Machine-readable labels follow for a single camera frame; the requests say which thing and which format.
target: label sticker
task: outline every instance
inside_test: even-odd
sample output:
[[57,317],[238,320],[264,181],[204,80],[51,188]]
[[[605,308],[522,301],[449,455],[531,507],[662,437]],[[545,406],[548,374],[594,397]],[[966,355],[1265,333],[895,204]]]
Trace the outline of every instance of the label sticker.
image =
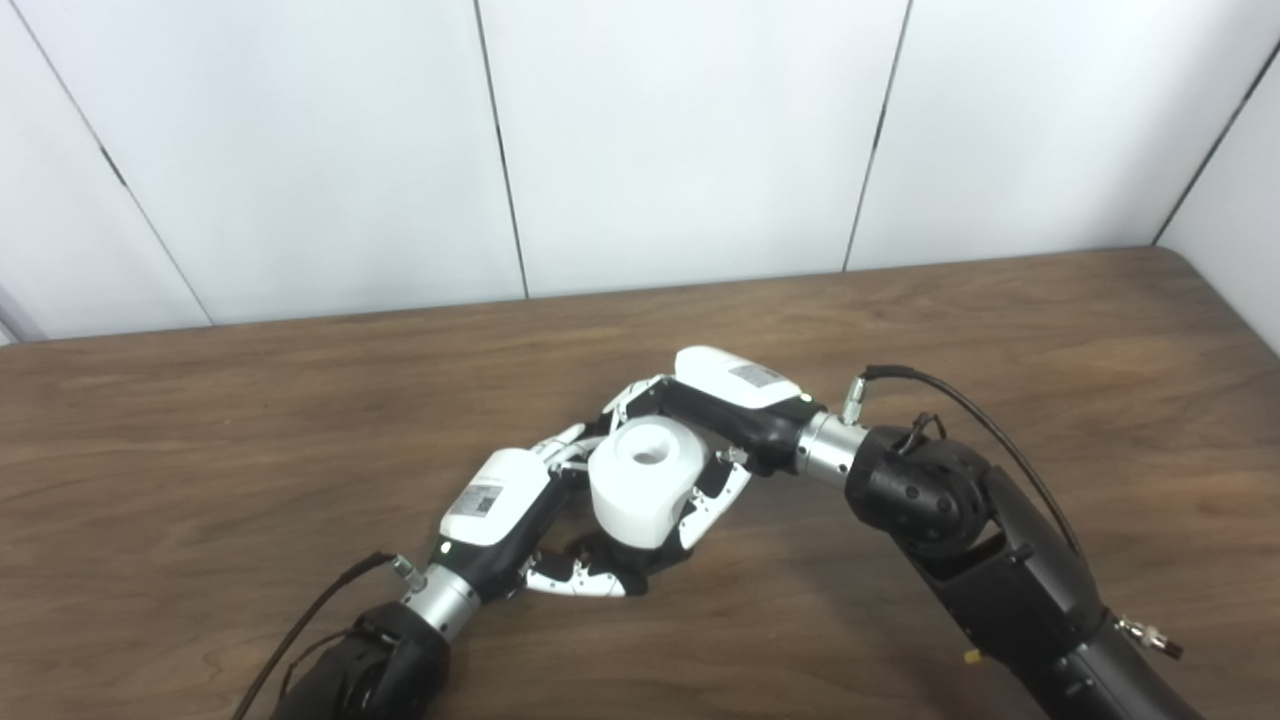
[[502,495],[502,486],[470,484],[462,495],[453,501],[447,515],[466,515],[467,518],[484,518],[493,509],[493,503]]
[[754,363],[750,365],[739,365],[737,368],[732,368],[730,369],[730,373],[742,378],[756,388],[780,383],[786,379],[764,365],[756,365]]

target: white wall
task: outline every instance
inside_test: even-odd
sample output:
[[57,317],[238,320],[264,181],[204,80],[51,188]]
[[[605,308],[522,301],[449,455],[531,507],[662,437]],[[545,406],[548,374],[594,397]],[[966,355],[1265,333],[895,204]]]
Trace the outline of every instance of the white wall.
[[850,269],[1149,243],[1280,3],[919,0]]
[[1280,352],[1280,67],[1272,64],[1160,245]]
[[10,1],[20,340],[1144,245],[1280,40],[1252,0]]
[[0,322],[20,340],[209,323],[8,4]]
[[481,8],[532,295],[840,269],[905,0]]
[[20,0],[216,323],[524,297],[466,0]]

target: robotic hand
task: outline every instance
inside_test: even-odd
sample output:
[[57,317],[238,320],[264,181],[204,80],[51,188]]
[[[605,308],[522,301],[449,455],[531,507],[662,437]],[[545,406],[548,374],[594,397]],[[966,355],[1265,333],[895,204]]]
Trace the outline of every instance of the robotic hand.
[[[974,414],[1042,491],[1062,533],[1001,468],[946,438],[936,416],[859,425],[867,383],[884,377],[925,382]],[[937,438],[925,434],[934,421]],[[710,454],[690,427],[730,448]],[[1202,720],[1125,635],[1174,657],[1181,648],[1102,603],[1039,478],[950,386],[909,368],[868,368],[835,415],[785,377],[710,347],[680,351],[673,375],[632,383],[591,424],[495,452],[442,520],[425,573],[396,557],[408,584],[402,600],[361,615],[282,691],[271,717],[420,717],[444,687],[449,643],[480,606],[525,587],[643,594],[649,575],[690,556],[753,474],[780,471],[842,491],[859,520],[893,538],[977,650],[1006,665],[1050,717]],[[568,495],[588,487],[600,532],[564,553],[539,550]],[[983,537],[988,527],[995,532]]]

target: wooden table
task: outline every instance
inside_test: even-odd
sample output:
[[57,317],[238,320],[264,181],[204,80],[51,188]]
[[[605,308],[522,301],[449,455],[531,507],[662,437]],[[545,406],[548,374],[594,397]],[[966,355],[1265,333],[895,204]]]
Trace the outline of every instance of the wooden table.
[[[868,363],[951,380],[1056,489],[1107,601],[1188,647],[1160,673],[1208,717],[1280,715],[1280,361],[1139,249],[5,347],[0,716],[227,717],[339,570],[421,557],[490,451],[695,343],[829,404]],[[864,420],[920,410],[996,455],[924,389],[877,384]],[[352,585],[302,641],[394,588]],[[833,491],[756,479],[646,597],[486,607],[438,716],[1041,717],[965,650]]]

